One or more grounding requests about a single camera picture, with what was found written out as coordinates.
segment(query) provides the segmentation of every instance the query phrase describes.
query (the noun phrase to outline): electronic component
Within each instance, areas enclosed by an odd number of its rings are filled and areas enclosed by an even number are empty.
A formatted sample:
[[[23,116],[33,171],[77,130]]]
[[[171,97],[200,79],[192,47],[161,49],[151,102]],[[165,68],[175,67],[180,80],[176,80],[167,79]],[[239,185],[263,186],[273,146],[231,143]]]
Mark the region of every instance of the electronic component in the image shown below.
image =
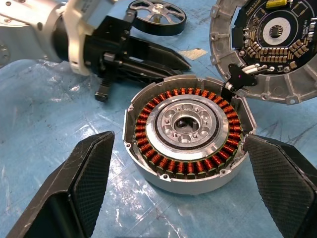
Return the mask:
[[[249,112],[246,101],[234,98],[233,107],[220,95],[221,88],[214,91],[217,80],[203,80],[203,90],[200,81],[180,75],[162,82],[163,87],[143,89],[126,112],[123,139],[131,158],[147,180],[170,192],[212,191],[235,176],[224,174],[239,169],[231,167],[234,160],[246,158],[240,142],[253,123],[235,111],[239,107]],[[243,129],[242,124],[250,127]]]
[[[268,0],[266,2],[266,8],[274,8],[274,7],[279,7],[279,6],[286,6],[287,5],[287,0]]]

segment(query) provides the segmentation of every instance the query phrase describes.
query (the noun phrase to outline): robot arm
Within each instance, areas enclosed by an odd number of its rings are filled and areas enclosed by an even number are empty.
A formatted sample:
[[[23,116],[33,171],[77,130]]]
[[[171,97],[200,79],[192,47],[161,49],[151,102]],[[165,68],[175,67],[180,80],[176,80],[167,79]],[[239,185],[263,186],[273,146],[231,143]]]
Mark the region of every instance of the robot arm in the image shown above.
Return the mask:
[[[112,8],[112,0],[1,0],[0,68],[21,59],[61,62],[53,46],[60,17],[69,39],[68,55],[74,72],[89,75],[83,62],[84,41]]]

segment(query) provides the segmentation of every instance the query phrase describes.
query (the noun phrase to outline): screw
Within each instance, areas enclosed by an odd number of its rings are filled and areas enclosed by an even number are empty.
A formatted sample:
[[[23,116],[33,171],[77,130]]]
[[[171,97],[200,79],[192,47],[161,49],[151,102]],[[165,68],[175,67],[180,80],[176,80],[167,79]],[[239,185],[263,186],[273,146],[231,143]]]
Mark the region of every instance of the screw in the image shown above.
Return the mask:
[[[291,71],[291,68],[286,66],[284,69],[283,69],[283,72],[284,73],[288,73],[289,71]]]

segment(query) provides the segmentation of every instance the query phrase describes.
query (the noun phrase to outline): aluminum motor casing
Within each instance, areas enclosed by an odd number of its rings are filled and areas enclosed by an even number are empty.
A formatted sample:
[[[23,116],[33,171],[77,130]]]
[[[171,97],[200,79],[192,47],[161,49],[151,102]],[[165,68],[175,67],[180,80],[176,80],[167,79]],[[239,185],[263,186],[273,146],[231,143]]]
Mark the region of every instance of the aluminum motor casing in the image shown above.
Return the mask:
[[[217,0],[211,9],[210,47],[211,63],[225,81],[231,77],[229,64],[245,65],[238,52],[231,48],[231,26],[237,7],[250,0]],[[256,76],[258,84],[238,91],[249,98],[298,104],[317,96],[317,55],[303,67],[286,74]]]
[[[219,174],[212,177],[193,180],[169,178],[164,175],[160,176],[148,166],[134,139],[136,118],[150,98],[161,92],[177,88],[180,85],[181,87],[201,88],[220,94],[223,83],[214,78],[200,79],[195,75],[178,75],[165,78],[161,83],[152,83],[148,85],[132,99],[129,109],[125,112],[123,141],[127,152],[147,181],[169,192],[196,195],[213,191],[231,181],[239,173],[243,162],[248,159],[249,155],[242,151],[242,142],[233,162],[225,169],[221,170]],[[234,97],[232,99],[232,105],[239,115],[243,131],[245,133],[254,134],[256,123],[246,99]]]

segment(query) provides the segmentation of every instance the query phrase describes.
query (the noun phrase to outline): black plastic part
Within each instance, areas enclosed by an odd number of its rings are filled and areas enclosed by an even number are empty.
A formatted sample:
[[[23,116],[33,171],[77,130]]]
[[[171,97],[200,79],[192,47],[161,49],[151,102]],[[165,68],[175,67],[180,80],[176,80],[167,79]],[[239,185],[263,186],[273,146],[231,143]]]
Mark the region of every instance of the black plastic part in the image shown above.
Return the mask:
[[[231,74],[231,78],[228,80],[231,83],[235,90],[239,90],[244,86],[256,86],[257,80],[255,77],[250,76],[242,71],[242,69],[236,64],[229,65],[229,72]]]
[[[159,0],[150,0],[151,2],[154,3],[161,3],[165,4],[166,2],[164,1],[159,1]],[[172,8],[180,9],[176,7],[173,4],[169,3],[169,6]],[[186,20],[187,16],[186,13],[181,10],[185,18],[182,19],[179,23],[177,24],[161,24],[161,23],[155,23],[155,22],[150,22],[146,21],[140,17],[136,17],[135,21],[133,22],[133,26],[137,28],[140,31],[143,31],[145,33],[151,34],[151,35],[156,35],[156,36],[174,36],[177,34],[180,34],[184,31],[185,25],[186,25]]]
[[[247,135],[260,195],[285,238],[317,237],[317,170],[294,147]]]
[[[103,79],[95,94],[98,101],[108,100],[110,86],[116,79],[157,83],[191,69],[176,51],[131,37],[135,17],[136,11],[131,9],[127,10],[123,20],[107,16],[92,36],[86,36],[85,65]],[[57,21],[53,44],[57,55],[68,60],[68,37],[62,18]]]
[[[7,238],[91,237],[106,191],[114,133],[79,142],[45,180]]]
[[[231,29],[232,48],[243,47],[243,27],[235,27]]]

